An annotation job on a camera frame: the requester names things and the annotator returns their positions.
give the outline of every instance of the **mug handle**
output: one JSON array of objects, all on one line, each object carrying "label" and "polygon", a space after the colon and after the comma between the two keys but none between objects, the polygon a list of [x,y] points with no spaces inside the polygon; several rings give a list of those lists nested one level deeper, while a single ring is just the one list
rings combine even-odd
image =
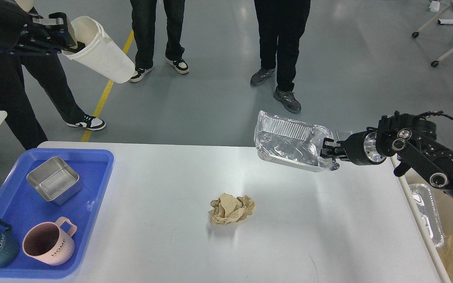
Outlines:
[{"label": "mug handle", "polygon": [[69,229],[69,231],[66,232],[66,234],[68,234],[70,237],[72,237],[72,235],[74,235],[74,233],[76,232],[78,227],[75,224],[72,224],[71,220],[69,220],[68,218],[66,218],[64,216],[59,217],[59,219],[57,219],[57,221],[55,221],[55,224],[58,227],[60,227],[64,224],[64,222],[67,222],[69,225],[71,225],[71,228]]},{"label": "mug handle", "polygon": [[11,235],[11,225],[4,222],[1,218],[0,218],[0,225],[2,227],[5,227],[5,233],[8,233],[8,235]]}]

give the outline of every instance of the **blue tray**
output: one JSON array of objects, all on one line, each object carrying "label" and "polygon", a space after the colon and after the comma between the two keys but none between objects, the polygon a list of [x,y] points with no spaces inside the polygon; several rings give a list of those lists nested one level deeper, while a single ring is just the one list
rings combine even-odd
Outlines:
[{"label": "blue tray", "polygon": [[[63,205],[45,201],[27,182],[26,176],[48,159],[59,156],[78,174],[83,188]],[[22,247],[16,259],[0,268],[0,277],[10,278],[63,278],[79,266],[101,202],[106,191],[113,154],[107,150],[32,149],[19,156],[0,189],[0,217],[11,224],[11,234],[20,242],[36,224],[55,222],[65,216],[78,226],[73,235],[74,254],[58,266],[47,265],[24,254]]]}]

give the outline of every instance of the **black and white sneaker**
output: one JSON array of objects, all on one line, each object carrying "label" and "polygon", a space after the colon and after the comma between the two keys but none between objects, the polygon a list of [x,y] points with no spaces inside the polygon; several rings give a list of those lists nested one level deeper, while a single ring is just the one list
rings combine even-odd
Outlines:
[{"label": "black and white sneaker", "polygon": [[188,68],[188,64],[182,58],[177,61],[172,61],[172,60],[167,59],[167,63],[171,64],[171,66],[174,67],[176,72],[178,72],[182,75],[185,75],[188,72],[190,72],[190,69]]},{"label": "black and white sneaker", "polygon": [[149,72],[151,72],[151,70],[153,70],[154,67],[151,67],[149,69],[141,69],[141,68],[135,68],[135,71],[134,71],[134,75],[133,77],[131,77],[131,79],[129,79],[129,81],[131,81],[131,83],[136,83],[136,82],[139,82],[140,80],[142,80],[142,78]]},{"label": "black and white sneaker", "polygon": [[66,123],[66,124],[68,124],[69,127],[81,127],[91,131],[99,131],[106,127],[106,123],[103,120],[101,120],[101,118],[97,118],[86,114],[83,116],[83,119],[78,123],[74,124]]}]

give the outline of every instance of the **black sneaker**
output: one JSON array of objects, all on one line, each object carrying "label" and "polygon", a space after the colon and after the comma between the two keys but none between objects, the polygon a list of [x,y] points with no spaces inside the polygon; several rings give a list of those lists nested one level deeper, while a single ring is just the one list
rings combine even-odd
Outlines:
[{"label": "black sneaker", "polygon": [[182,58],[177,61],[167,59],[167,63],[171,64],[171,66],[174,67],[174,70],[176,70],[176,72],[182,75],[185,75],[190,72],[188,64]]},{"label": "black sneaker", "polygon": [[74,124],[66,123],[66,124],[68,124],[69,127],[81,127],[91,131],[99,131],[106,127],[106,123],[103,120],[101,120],[101,118],[97,118],[86,114],[83,116],[83,119],[81,121],[78,121],[78,123]]},{"label": "black sneaker", "polygon": [[251,77],[251,85],[252,86],[259,86],[264,83],[269,77],[273,76],[275,72],[275,68],[267,70],[266,68],[260,68],[252,77]]},{"label": "black sneaker", "polygon": [[274,98],[282,102],[284,108],[291,113],[299,113],[302,109],[300,102],[295,99],[295,93],[292,91],[280,91],[279,87],[275,88]]},{"label": "black sneaker", "polygon": [[131,81],[131,83],[139,82],[140,80],[142,80],[144,75],[151,72],[151,70],[153,70],[153,67],[149,69],[135,68],[134,75],[133,77],[131,77],[131,79],[129,79],[129,81]]}]

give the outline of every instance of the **leg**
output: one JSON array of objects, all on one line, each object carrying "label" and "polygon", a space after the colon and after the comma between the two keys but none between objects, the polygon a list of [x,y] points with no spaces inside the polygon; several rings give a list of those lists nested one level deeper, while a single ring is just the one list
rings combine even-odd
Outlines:
[{"label": "leg", "polygon": [[292,91],[295,87],[296,61],[300,51],[300,38],[304,34],[311,8],[310,0],[284,2],[278,5],[279,42],[277,45],[277,84],[280,91]]},{"label": "leg", "polygon": [[450,4],[449,4],[449,5],[447,5],[447,7],[441,9],[437,14],[435,14],[435,16],[431,18],[431,20],[429,20],[427,23],[425,23],[422,27],[420,27],[420,28],[416,31],[416,32],[417,32],[417,35],[416,35],[415,37],[419,36],[419,32],[421,32],[422,30],[426,29],[426,27],[428,27],[430,24],[432,24],[432,23],[434,23],[435,21],[437,21],[438,18],[439,18],[443,13],[446,12],[446,10],[450,9],[450,7],[451,7],[451,6],[450,6]]},{"label": "leg", "polygon": [[7,112],[5,121],[26,150],[47,141],[24,90],[20,59],[5,53],[0,53],[0,110]]},{"label": "leg", "polygon": [[153,67],[155,50],[155,19],[157,0],[131,0],[133,7],[133,31],[137,45],[136,68]]},{"label": "leg", "polygon": [[164,0],[164,9],[167,15],[167,47],[165,57],[177,61],[183,57],[185,48],[181,46],[181,31],[185,13],[185,0]]},{"label": "leg", "polygon": [[260,34],[261,67],[270,70],[275,68],[277,52],[276,1],[255,0],[255,9]]},{"label": "leg", "polygon": [[64,122],[74,124],[83,119],[85,113],[74,100],[57,54],[22,56],[20,61],[45,90]]}]

